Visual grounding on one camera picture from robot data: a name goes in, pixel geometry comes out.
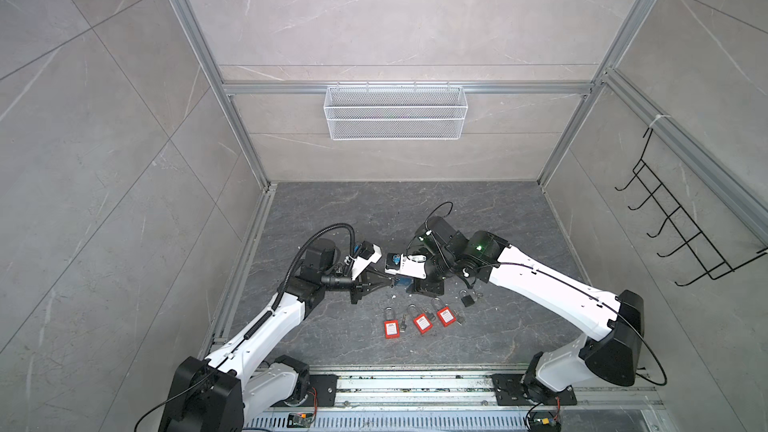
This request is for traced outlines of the red padlock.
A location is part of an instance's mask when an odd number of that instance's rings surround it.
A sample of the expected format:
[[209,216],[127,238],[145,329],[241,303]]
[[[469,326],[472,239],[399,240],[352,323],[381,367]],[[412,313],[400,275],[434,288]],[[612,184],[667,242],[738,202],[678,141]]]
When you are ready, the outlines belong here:
[[431,320],[419,306],[415,304],[409,304],[407,307],[407,313],[411,319],[411,322],[420,334],[424,335],[432,329],[433,324]]
[[434,297],[431,300],[431,304],[437,319],[444,327],[448,327],[455,323],[462,324],[464,322],[464,319],[460,315],[457,315],[440,297]]
[[386,339],[399,338],[401,335],[400,322],[392,307],[384,309],[384,336]]

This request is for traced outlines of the black key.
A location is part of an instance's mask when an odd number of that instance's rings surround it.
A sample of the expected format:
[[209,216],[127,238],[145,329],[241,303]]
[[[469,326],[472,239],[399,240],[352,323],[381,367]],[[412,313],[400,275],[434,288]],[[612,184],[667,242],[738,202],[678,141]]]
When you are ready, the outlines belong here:
[[475,290],[461,290],[460,300],[464,307],[470,307],[476,304],[483,296],[481,292]]

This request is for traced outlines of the blue padlock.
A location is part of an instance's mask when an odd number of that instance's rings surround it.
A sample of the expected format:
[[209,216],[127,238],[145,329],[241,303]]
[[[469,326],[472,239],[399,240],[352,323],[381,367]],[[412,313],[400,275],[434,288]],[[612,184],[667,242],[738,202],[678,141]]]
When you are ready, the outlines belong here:
[[413,285],[413,279],[410,277],[397,277],[395,280],[395,286],[408,289]]

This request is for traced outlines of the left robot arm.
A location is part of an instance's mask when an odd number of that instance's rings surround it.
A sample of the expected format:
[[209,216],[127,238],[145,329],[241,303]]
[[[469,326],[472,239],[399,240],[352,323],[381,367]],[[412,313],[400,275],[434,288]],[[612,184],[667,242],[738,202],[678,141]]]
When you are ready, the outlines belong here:
[[315,399],[307,364],[288,356],[268,357],[309,317],[330,290],[365,291],[371,273],[387,279],[377,264],[380,246],[358,242],[347,223],[313,234],[292,259],[267,306],[233,338],[205,358],[189,357],[176,369],[168,397],[156,405],[161,431],[242,431],[271,406]]

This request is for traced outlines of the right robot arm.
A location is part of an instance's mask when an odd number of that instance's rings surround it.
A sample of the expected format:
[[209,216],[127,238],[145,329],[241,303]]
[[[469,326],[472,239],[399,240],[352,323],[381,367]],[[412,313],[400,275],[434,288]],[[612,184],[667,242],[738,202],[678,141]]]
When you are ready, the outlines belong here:
[[442,295],[444,280],[456,276],[507,289],[575,326],[580,334],[550,352],[538,352],[521,379],[524,396],[545,403],[569,387],[592,379],[630,387],[639,379],[644,338],[644,300],[630,291],[600,290],[526,255],[488,231],[465,237],[443,216],[431,213],[406,249],[387,259],[387,270],[412,278],[412,290]]

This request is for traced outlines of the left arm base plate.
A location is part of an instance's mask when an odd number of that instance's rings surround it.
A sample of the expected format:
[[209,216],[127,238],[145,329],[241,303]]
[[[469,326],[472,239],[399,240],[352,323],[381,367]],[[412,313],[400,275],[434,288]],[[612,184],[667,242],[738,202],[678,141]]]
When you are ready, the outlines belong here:
[[334,407],[339,377],[333,374],[312,374],[300,378],[294,393],[278,402],[285,407]]

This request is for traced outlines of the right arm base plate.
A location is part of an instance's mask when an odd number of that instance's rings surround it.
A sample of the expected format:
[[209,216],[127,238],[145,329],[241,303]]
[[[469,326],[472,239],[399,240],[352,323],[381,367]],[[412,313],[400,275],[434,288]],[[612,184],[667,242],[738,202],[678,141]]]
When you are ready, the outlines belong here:
[[553,392],[536,380],[527,382],[524,374],[492,374],[491,382],[498,406],[523,406],[536,403],[547,406],[577,404],[571,386],[560,392]]

